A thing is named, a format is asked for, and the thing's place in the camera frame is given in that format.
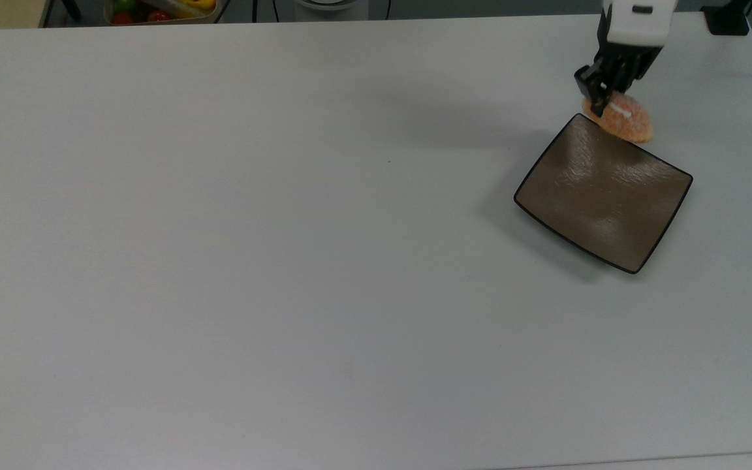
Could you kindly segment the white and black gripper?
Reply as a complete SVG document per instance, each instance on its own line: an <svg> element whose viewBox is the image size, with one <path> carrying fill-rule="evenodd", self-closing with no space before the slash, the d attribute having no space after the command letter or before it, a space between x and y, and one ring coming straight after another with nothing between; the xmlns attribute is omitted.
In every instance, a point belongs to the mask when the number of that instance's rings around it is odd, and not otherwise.
<svg viewBox="0 0 752 470"><path fill-rule="evenodd" d="M625 93L645 77L666 44L677 1L603 1L597 38L602 63L574 72L589 110L602 118L613 92Z"/></svg>

